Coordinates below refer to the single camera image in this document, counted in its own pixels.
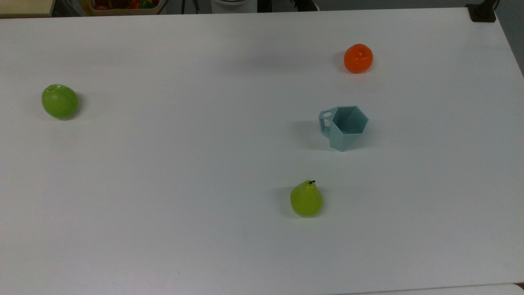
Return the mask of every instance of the apple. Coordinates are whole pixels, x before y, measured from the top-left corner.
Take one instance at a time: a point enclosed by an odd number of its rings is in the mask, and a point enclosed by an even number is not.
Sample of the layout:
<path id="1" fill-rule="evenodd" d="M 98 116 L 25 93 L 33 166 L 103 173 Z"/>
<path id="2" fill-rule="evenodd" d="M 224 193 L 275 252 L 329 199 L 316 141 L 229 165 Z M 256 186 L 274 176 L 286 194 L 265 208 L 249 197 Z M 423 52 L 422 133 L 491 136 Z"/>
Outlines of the apple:
<path id="1" fill-rule="evenodd" d="M 77 110 L 78 97 L 71 88 L 53 84 L 42 92 L 42 106 L 51 116 L 64 119 Z"/>

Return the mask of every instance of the orange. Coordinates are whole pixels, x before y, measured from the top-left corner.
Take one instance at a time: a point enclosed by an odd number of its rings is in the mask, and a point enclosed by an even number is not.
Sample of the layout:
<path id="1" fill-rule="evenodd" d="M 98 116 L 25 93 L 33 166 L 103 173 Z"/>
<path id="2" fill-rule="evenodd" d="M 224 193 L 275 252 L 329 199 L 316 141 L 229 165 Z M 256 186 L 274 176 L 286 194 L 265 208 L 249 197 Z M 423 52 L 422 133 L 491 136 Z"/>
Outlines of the orange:
<path id="1" fill-rule="evenodd" d="M 373 52 L 364 44 L 351 46 L 344 54 L 344 65 L 352 73 L 363 72 L 373 63 Z"/>

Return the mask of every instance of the green apple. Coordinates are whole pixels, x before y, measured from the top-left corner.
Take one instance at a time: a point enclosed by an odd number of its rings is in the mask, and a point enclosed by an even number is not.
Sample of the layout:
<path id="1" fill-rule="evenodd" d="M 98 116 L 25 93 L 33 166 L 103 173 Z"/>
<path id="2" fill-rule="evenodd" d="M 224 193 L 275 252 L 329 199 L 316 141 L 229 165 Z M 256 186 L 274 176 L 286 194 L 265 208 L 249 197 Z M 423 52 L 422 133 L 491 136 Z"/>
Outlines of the green apple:
<path id="1" fill-rule="evenodd" d="M 302 217 L 312 217 L 322 209 L 324 201 L 314 180 L 306 180 L 291 192 L 291 207 Z"/>
<path id="2" fill-rule="evenodd" d="M 42 92 L 42 105 L 48 114 L 63 119 L 77 110 L 78 97 L 71 88 L 53 84 Z"/>

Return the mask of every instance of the basket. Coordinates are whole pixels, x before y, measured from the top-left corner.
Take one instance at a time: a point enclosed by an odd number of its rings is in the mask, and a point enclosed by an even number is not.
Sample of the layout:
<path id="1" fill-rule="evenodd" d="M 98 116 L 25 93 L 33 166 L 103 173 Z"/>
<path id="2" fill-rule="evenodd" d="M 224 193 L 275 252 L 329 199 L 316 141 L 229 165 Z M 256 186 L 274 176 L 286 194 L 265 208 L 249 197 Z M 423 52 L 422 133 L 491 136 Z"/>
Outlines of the basket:
<path id="1" fill-rule="evenodd" d="M 155 8 L 150 9 L 109 9 L 109 10 L 95 10 L 94 0 L 89 1 L 89 9 L 94 16 L 117 16 L 117 15 L 154 15 L 162 9 L 166 0 L 160 0 Z"/>

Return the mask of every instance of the cup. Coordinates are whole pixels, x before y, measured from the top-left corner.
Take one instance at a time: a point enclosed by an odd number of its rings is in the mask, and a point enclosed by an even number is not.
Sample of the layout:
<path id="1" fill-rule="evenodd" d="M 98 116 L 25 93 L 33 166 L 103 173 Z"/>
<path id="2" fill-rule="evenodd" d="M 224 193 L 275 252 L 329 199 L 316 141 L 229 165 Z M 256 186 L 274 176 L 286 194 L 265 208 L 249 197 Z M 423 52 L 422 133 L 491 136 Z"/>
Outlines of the cup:
<path id="1" fill-rule="evenodd" d="M 368 118 L 357 106 L 336 107 L 320 112 L 320 130 L 329 146 L 341 152 L 351 148 L 364 133 Z"/>

